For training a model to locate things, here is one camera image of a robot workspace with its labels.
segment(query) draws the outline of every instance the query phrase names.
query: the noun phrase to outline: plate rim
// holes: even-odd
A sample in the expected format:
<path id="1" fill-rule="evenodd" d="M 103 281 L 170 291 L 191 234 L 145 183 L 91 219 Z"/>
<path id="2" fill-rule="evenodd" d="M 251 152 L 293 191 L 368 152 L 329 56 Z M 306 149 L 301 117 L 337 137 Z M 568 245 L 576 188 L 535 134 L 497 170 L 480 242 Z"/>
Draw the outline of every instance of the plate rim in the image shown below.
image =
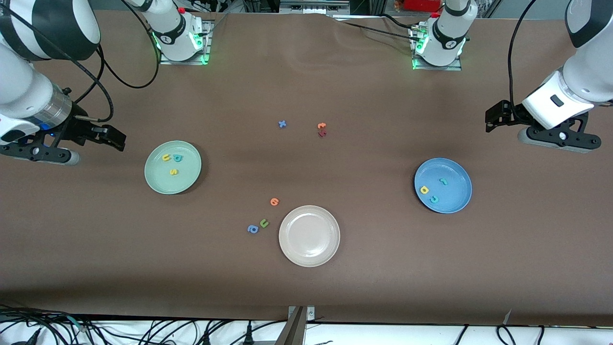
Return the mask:
<path id="1" fill-rule="evenodd" d="M 149 181 L 149 179 L 147 178 L 147 166 L 150 163 L 149 158 L 151 158 L 151 156 L 153 156 L 153 153 L 159 149 L 160 147 L 166 145 L 166 144 L 171 144 L 171 143 L 181 143 L 181 144 L 186 144 L 187 146 L 191 147 L 192 149 L 194 149 L 194 151 L 196 151 L 197 157 L 198 157 L 198 173 L 196 174 L 196 178 L 194 179 L 193 182 L 191 182 L 185 189 L 180 190 L 178 192 L 162 192 L 160 190 L 157 190 L 155 188 L 153 188 L 153 186 L 151 185 L 151 182 Z M 149 188 L 151 188 L 154 192 L 159 193 L 159 194 L 163 194 L 163 195 L 174 195 L 174 194 L 179 194 L 179 193 L 183 193 L 186 190 L 188 190 L 191 186 L 193 186 L 196 181 L 198 180 L 198 177 L 200 177 L 200 174 L 202 172 L 202 157 L 200 156 L 200 151 L 198 151 L 198 149 L 193 146 L 192 144 L 188 143 L 187 141 L 183 141 L 183 140 L 171 140 L 171 141 L 167 141 L 167 142 L 163 142 L 162 144 L 159 144 L 155 149 L 153 149 L 151 151 L 151 153 L 149 153 L 149 156 L 147 156 L 147 160 L 145 160 L 145 167 L 143 169 L 143 175 L 145 175 L 145 182 L 147 182 L 147 185 L 149 186 Z"/>
<path id="2" fill-rule="evenodd" d="M 464 205 L 462 205 L 462 207 L 460 207 L 459 209 L 457 209 L 457 210 L 455 210 L 455 211 L 440 211 L 440 210 L 434 209 L 434 208 L 432 208 L 432 206 L 431 206 L 431 205 L 429 205 L 429 204 L 425 203 L 425 202 L 424 202 L 424 201 L 421 199 L 421 197 L 419 196 L 419 188 L 420 188 L 420 187 L 418 187 L 418 186 L 417 186 L 417 175 L 419 174 L 419 171 L 420 171 L 420 170 L 421 170 L 421 169 L 424 167 L 424 165 L 426 165 L 426 164 L 427 164 L 428 162 L 430 162 L 430 161 L 436 161 L 436 160 L 450 161 L 450 162 L 452 162 L 452 163 L 456 164 L 457 166 L 459 166 L 460 168 L 462 168 L 462 170 L 464 170 L 464 172 L 466 173 L 466 180 L 468 181 L 468 186 L 469 186 L 469 189 L 468 189 L 468 192 L 469 192 L 469 193 L 468 193 L 468 199 L 467 199 L 466 203 L 465 203 Z M 464 169 L 464 167 L 463 167 L 463 166 L 462 166 L 460 163 L 458 163 L 458 162 L 456 162 L 456 161 L 454 161 L 454 160 L 451 160 L 451 159 L 449 159 L 449 158 L 445 158 L 445 157 L 435 157 L 435 158 L 430 158 L 429 160 L 426 160 L 425 162 L 421 163 L 421 164 L 419 165 L 419 167 L 417 168 L 417 170 L 415 171 L 415 176 L 413 177 L 413 185 L 415 186 L 415 194 L 417 195 L 417 198 L 419 199 L 419 201 L 420 201 L 420 202 L 421 202 L 421 203 L 422 203 L 422 204 L 423 204 L 425 207 L 427 207 L 427 208 L 429 208 L 429 209 L 433 210 L 434 212 L 440 213 L 440 214 L 453 214 L 453 213 L 456 213 L 456 212 L 460 212 L 460 211 L 461 211 L 461 210 L 463 210 L 463 209 L 464 209 L 466 206 L 468 206 L 468 203 L 470 203 L 470 200 L 473 198 L 473 181 L 470 179 L 470 175 L 468 174 L 468 171 L 466 171 L 466 169 Z"/>
<path id="3" fill-rule="evenodd" d="M 336 225 L 336 229 L 337 229 L 337 233 L 338 233 L 338 241 L 335 241 L 335 244 L 334 244 L 334 245 L 335 245 L 334 251 L 332 251 L 332 253 L 330 254 L 330 257 L 328 257 L 328 258 L 327 258 L 325 261 L 323 261 L 322 263 L 318 263 L 317 265 L 304 265 L 304 264 L 302 264 L 302 263 L 297 263 L 297 262 L 295 262 L 294 260 L 292 260 L 292 258 L 290 258 L 290 257 L 287 255 L 287 252 L 286 252 L 286 251 L 283 249 L 283 245 L 281 244 L 281 229 L 283 228 L 283 224 L 284 224 L 284 223 L 289 222 L 289 221 L 288 221 L 288 219 L 287 219 L 287 218 L 289 217 L 289 215 L 290 215 L 290 214 L 292 214 L 294 211 L 297 211 L 297 210 L 302 209 L 302 208 L 307 208 L 307 207 L 315 207 L 315 209 L 317 209 L 317 210 L 319 210 L 319 211 L 323 211 L 324 213 L 326 213 L 326 214 L 330 215 L 330 216 L 332 217 L 332 220 L 334 221 L 334 223 L 335 223 L 335 225 Z M 289 211 L 289 212 L 288 212 L 288 213 L 285 215 L 285 217 L 284 217 L 284 218 L 283 218 L 283 220 L 281 221 L 281 225 L 279 226 L 279 246 L 281 247 L 281 251 L 283 252 L 283 255 L 285 255 L 285 257 L 286 257 L 286 258 L 287 258 L 287 259 L 288 259 L 290 262 L 292 262 L 292 263 L 293 263 L 293 264 L 295 264 L 295 265 L 301 266 L 301 267 L 313 268 L 313 267 L 318 267 L 318 266 L 321 266 L 321 265 L 323 265 L 323 264 L 327 263 L 328 261 L 330 261 L 330 259 L 332 259 L 332 258 L 334 257 L 334 255 L 336 255 L 336 253 L 337 253 L 337 251 L 338 251 L 338 248 L 340 247 L 340 243 L 341 243 L 341 228 L 340 228 L 340 225 L 338 224 L 338 221 L 337 221 L 336 217 L 334 217 L 334 215 L 333 215 L 333 214 L 332 214 L 330 211 L 328 211 L 327 209 L 324 209 L 324 208 L 323 208 L 323 207 L 321 207 L 321 206 L 317 206 L 317 205 L 303 205 L 303 206 L 298 206 L 297 208 L 295 208 L 295 209 L 293 209 L 293 210 Z"/>

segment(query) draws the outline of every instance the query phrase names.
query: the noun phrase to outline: red box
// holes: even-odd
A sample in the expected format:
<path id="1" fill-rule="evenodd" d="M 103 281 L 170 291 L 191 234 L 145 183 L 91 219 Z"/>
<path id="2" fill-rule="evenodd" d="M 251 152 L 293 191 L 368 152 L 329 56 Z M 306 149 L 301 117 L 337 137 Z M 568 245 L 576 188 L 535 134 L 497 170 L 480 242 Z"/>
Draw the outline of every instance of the red box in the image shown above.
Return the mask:
<path id="1" fill-rule="evenodd" d="M 436 12 L 441 7 L 441 0 L 405 0 L 404 8 L 409 11 Z"/>

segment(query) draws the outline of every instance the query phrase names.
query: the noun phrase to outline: brown table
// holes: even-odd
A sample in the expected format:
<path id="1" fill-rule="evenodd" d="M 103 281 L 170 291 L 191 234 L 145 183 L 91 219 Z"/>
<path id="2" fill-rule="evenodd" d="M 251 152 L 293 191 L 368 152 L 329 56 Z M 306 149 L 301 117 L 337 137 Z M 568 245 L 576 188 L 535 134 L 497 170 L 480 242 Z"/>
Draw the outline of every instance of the brown table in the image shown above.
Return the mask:
<path id="1" fill-rule="evenodd" d="M 129 12 L 97 16 L 109 63 L 148 80 L 154 58 L 139 24 Z M 162 66 L 145 90 L 106 73 L 125 152 L 88 143 L 75 167 L 0 160 L 2 298 L 257 319 L 313 304 L 326 320 L 472 324 L 498 324 L 512 308 L 515 324 L 610 325 L 613 117 L 593 112 L 588 131 L 604 144 L 586 155 L 520 144 L 519 126 L 486 134 L 485 110 L 508 97 L 515 23 L 477 20 L 463 71 L 437 72 L 412 70 L 401 39 L 322 15 L 229 15 L 208 66 Z M 527 21 L 517 102 L 573 52 L 563 22 Z M 86 65 L 97 71 L 97 58 Z M 37 69 L 75 97 L 90 83 L 65 61 Z M 107 114 L 99 91 L 82 106 Z M 200 150 L 204 173 L 181 195 L 159 195 L 143 165 L 174 139 Z M 417 199 L 413 174 L 433 157 L 469 172 L 462 212 Z M 283 217 L 305 204 L 341 227 L 336 256 L 318 268 L 292 264 L 278 244 Z M 247 233 L 262 218 L 270 227 Z"/>

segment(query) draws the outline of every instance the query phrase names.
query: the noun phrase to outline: plate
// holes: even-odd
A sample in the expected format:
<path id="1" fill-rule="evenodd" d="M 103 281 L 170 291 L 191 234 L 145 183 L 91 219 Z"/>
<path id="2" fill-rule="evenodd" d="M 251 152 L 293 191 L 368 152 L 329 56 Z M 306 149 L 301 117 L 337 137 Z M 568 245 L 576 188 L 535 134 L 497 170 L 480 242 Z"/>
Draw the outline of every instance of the plate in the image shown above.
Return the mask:
<path id="1" fill-rule="evenodd" d="M 164 155 L 170 155 L 169 161 L 163 161 Z M 172 157 L 181 155 L 181 161 Z M 198 150 L 185 141 L 169 141 L 158 146 L 145 163 L 145 180 L 151 189 L 160 194 L 177 194 L 187 190 L 200 176 L 202 159 Z"/>
<path id="2" fill-rule="evenodd" d="M 421 202 L 439 213 L 460 211 L 473 195 L 473 184 L 466 170 L 447 158 L 432 158 L 424 162 L 417 169 L 414 182 Z"/>
<path id="3" fill-rule="evenodd" d="M 300 206 L 287 214 L 279 229 L 283 254 L 302 267 L 325 264 L 337 252 L 341 232 L 337 220 L 319 206 Z"/>

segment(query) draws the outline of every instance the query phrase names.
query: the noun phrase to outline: white floor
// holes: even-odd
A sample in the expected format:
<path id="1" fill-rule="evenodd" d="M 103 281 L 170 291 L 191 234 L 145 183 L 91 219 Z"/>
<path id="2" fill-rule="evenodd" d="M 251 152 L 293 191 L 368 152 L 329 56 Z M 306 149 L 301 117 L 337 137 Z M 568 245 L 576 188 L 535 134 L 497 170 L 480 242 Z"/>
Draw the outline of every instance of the white floor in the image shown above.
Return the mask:
<path id="1" fill-rule="evenodd" d="M 152 341 L 162 340 L 165 335 L 185 323 L 177 322 L 167 327 Z M 262 325 L 266 321 L 255 321 L 253 327 Z M 150 327 L 149 321 L 100 321 L 95 322 L 100 327 L 105 327 L 114 333 L 130 335 L 140 338 Z M 169 339 L 177 345 L 192 345 L 197 336 L 202 334 L 206 327 L 206 321 L 198 321 L 196 326 L 188 325 L 176 332 Z M 3 329 L 9 325 L 0 325 Z M 235 321 L 221 327 L 212 334 L 211 345 L 230 345 L 239 336 L 245 334 L 247 321 Z M 253 333 L 254 340 L 276 340 L 281 333 L 284 323 L 270 325 Z M 0 345 L 11 345 L 17 341 L 26 341 L 34 333 L 37 327 L 27 327 L 18 324 L 6 330 L 0 335 Z M 332 341 L 331 345 L 356 345 L 356 344 L 410 344 L 410 345 L 453 345 L 462 330 L 462 326 L 436 326 L 436 325 L 307 325 L 305 345 L 317 345 Z M 535 345 L 540 329 L 538 327 L 509 327 L 517 345 Z M 63 331 L 67 341 L 70 338 Z M 503 339 L 511 343 L 502 332 Z M 97 337 L 94 338 L 96 345 L 104 345 Z M 107 336 L 107 340 L 113 345 L 137 345 L 138 341 L 114 338 Z M 78 334 L 79 344 L 89 344 L 83 332 Z M 548 327 L 545 329 L 542 345 L 609 345 L 613 343 L 612 329 L 592 328 L 562 328 Z M 55 345 L 51 333 L 48 330 L 41 332 L 37 345 Z M 496 336 L 496 327 L 470 326 L 464 337 L 462 345 L 503 345 Z"/>

